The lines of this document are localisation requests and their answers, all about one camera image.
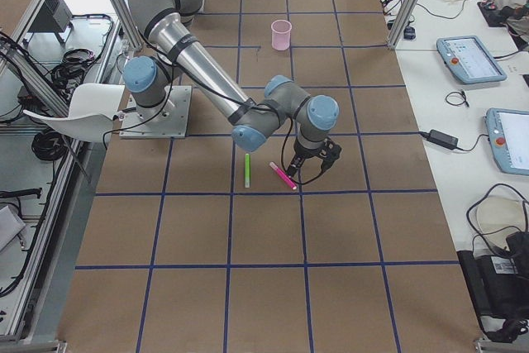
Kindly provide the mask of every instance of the marker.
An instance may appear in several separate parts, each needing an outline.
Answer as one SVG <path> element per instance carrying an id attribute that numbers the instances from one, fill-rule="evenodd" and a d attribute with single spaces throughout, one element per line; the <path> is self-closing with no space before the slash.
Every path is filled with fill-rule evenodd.
<path id="1" fill-rule="evenodd" d="M 245 154 L 245 188 L 250 187 L 250 154 Z"/>
<path id="2" fill-rule="evenodd" d="M 296 190 L 298 187 L 292 180 L 277 166 L 273 161 L 270 161 L 270 167 L 277 175 L 292 189 Z"/>

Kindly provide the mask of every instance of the pink cup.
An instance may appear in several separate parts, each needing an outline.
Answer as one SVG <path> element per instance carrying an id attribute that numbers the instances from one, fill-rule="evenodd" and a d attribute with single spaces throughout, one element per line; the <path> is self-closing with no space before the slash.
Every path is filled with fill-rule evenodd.
<path id="1" fill-rule="evenodd" d="M 286 50 L 290 47 L 290 31 L 292 24 L 286 20 L 272 22 L 272 47 L 276 50 Z"/>

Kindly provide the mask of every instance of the white plastic chair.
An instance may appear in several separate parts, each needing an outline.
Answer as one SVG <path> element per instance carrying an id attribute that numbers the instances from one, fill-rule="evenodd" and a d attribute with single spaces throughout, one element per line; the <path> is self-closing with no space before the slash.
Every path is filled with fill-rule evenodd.
<path id="1" fill-rule="evenodd" d="M 123 85 L 85 83 L 75 89 L 68 117 L 47 117 L 26 110 L 24 113 L 43 121 L 63 136 L 85 142 L 102 142 L 103 134 L 113 128 L 112 118 L 124 89 Z M 105 136 L 105 144 L 110 141 L 110 136 Z"/>

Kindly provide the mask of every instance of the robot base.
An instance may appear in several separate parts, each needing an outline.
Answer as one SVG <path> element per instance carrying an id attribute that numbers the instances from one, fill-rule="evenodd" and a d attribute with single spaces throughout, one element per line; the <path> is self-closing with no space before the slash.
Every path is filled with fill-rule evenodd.
<path id="1" fill-rule="evenodd" d="M 173 86 L 169 101 L 174 104 L 174 110 L 169 112 L 162 122 L 147 122 L 130 130 L 120 131 L 120 137 L 123 139 L 185 138 L 188 129 L 191 92 L 191 86 Z M 136 106 L 132 96 L 127 106 Z M 122 128 L 130 128 L 142 122 L 143 119 L 136 112 L 127 113 L 123 119 Z"/>

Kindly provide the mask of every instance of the blue-framed tablet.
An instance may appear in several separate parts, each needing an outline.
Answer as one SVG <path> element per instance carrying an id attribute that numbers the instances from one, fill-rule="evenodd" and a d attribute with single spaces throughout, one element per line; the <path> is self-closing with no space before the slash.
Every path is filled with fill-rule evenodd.
<path id="1" fill-rule="evenodd" d="M 464 84 L 499 82 L 507 78 L 477 36 L 437 39 L 437 51 L 450 72 Z"/>
<path id="2" fill-rule="evenodd" d="M 529 112 L 491 108 L 485 122 L 498 167 L 504 173 L 529 175 Z"/>

